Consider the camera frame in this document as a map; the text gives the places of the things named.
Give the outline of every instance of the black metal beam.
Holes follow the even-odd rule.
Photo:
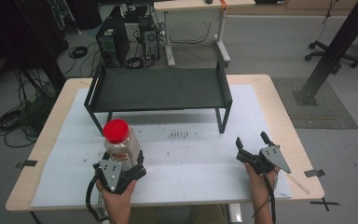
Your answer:
[[[322,87],[334,66],[341,56],[345,54],[357,36],[358,1],[301,91],[293,92],[299,105],[317,105],[317,101],[315,100],[316,93],[318,93],[318,90]]]

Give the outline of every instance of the black shelf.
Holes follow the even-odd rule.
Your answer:
[[[199,69],[102,68],[92,80],[85,107],[102,133],[95,113],[214,108],[219,132],[226,128],[232,105],[222,63]],[[219,108],[225,108],[223,121]]]

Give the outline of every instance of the red lid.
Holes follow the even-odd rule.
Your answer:
[[[113,119],[103,127],[103,136],[110,143],[124,142],[130,134],[130,128],[123,119]]]

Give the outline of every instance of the jar with red lid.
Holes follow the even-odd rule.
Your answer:
[[[103,127],[104,146],[111,160],[119,161],[128,171],[138,163],[141,150],[133,129],[123,119],[113,119]]]

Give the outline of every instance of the white paper sheet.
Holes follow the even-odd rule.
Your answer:
[[[145,155],[146,176],[138,180],[133,204],[237,203],[248,201],[249,177],[236,160],[235,140],[257,154],[268,126],[252,86],[231,85],[233,105],[225,133],[214,109],[114,113],[134,129]],[[43,170],[32,207],[84,206],[92,164],[104,153],[103,137],[83,106],[88,89],[78,91]],[[97,114],[104,124],[107,114]],[[277,199],[290,198],[280,172]],[[97,203],[94,188],[91,201]]]

